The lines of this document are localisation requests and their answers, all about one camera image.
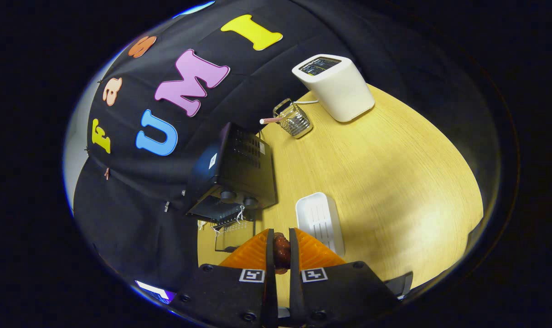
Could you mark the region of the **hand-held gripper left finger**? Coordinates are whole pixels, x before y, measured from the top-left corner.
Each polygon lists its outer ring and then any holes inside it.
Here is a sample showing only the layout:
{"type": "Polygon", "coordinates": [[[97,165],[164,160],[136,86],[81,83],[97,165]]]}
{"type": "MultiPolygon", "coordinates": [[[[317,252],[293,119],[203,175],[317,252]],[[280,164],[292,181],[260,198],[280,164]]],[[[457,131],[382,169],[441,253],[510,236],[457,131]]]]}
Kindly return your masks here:
{"type": "Polygon", "coordinates": [[[218,265],[203,264],[176,293],[171,310],[203,328],[276,328],[274,230],[265,229],[218,265]]]}

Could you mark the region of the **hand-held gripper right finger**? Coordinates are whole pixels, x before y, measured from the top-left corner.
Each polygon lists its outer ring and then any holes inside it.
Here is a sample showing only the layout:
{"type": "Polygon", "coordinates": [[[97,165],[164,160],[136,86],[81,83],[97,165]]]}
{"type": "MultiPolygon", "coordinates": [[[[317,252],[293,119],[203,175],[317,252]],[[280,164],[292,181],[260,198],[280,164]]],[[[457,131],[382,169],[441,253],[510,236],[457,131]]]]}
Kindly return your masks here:
{"type": "Polygon", "coordinates": [[[399,306],[396,295],[363,261],[301,269],[299,232],[289,230],[289,312],[294,327],[359,328],[399,306]]]}

